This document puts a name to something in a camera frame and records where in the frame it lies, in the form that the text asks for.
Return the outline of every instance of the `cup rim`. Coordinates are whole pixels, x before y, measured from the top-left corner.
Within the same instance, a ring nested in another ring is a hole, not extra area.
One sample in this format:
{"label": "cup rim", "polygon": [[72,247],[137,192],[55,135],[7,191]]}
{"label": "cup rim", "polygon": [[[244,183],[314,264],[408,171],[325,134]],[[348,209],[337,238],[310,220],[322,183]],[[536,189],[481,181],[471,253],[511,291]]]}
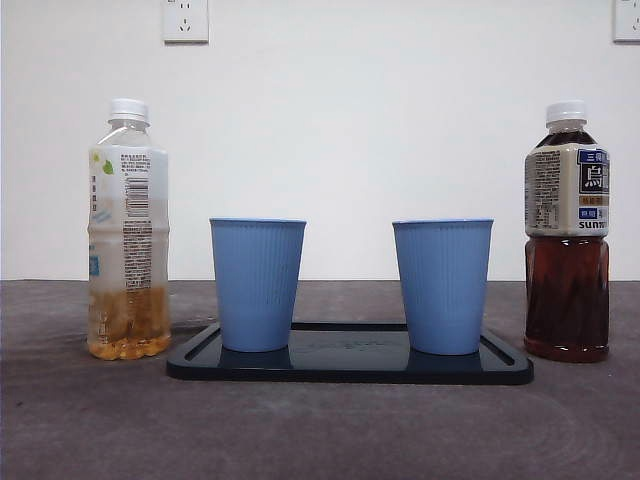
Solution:
{"label": "cup rim", "polygon": [[306,224],[306,220],[284,219],[284,218],[251,218],[251,217],[210,217],[210,223],[229,222],[229,223],[296,223]]}
{"label": "cup rim", "polygon": [[443,225],[447,223],[465,224],[465,223],[493,223],[493,218],[433,218],[424,220],[396,220],[391,222],[395,225]]}

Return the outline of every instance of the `blue plastic cup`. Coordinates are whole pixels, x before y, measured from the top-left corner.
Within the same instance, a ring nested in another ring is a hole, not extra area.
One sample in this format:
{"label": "blue plastic cup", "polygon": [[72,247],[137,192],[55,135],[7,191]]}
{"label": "blue plastic cup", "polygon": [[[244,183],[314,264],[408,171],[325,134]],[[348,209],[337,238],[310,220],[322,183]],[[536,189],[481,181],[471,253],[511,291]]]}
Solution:
{"label": "blue plastic cup", "polygon": [[267,352],[289,343],[306,222],[212,218],[222,344]]}
{"label": "blue plastic cup", "polygon": [[492,225],[491,219],[393,222],[412,348],[478,351]]}

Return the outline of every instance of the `wall socket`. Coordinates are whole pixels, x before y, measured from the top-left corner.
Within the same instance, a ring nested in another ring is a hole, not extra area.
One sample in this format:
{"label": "wall socket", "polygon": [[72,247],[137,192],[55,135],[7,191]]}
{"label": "wall socket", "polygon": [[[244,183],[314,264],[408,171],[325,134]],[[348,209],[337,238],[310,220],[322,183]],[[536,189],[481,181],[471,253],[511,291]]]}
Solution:
{"label": "wall socket", "polygon": [[165,43],[208,43],[208,0],[162,0]]}
{"label": "wall socket", "polygon": [[640,0],[614,0],[613,41],[640,42]]}

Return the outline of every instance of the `black tray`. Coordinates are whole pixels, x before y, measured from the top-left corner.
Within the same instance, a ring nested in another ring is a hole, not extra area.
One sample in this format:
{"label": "black tray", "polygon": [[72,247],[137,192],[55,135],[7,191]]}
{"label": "black tray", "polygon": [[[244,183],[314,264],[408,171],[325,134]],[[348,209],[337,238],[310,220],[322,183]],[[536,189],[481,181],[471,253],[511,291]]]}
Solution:
{"label": "black tray", "polygon": [[533,364],[484,331],[471,355],[430,355],[409,347],[402,323],[296,323],[289,346],[242,353],[222,346],[218,323],[175,348],[167,375],[184,380],[522,385]]}

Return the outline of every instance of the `gray tabletop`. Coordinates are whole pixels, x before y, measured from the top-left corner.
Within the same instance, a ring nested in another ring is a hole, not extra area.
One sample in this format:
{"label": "gray tabletop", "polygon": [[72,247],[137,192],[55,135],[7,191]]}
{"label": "gray tabletop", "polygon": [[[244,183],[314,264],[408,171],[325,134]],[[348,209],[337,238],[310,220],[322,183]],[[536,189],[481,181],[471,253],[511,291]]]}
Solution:
{"label": "gray tabletop", "polygon": [[[216,317],[213,282],[172,282],[175,343]],[[166,354],[84,345],[83,282],[2,283],[3,479],[640,478],[640,283],[611,287],[611,355],[534,359],[508,386],[188,382]],[[485,324],[521,348],[524,286]],[[299,321],[398,321],[397,282],[302,282]]]}

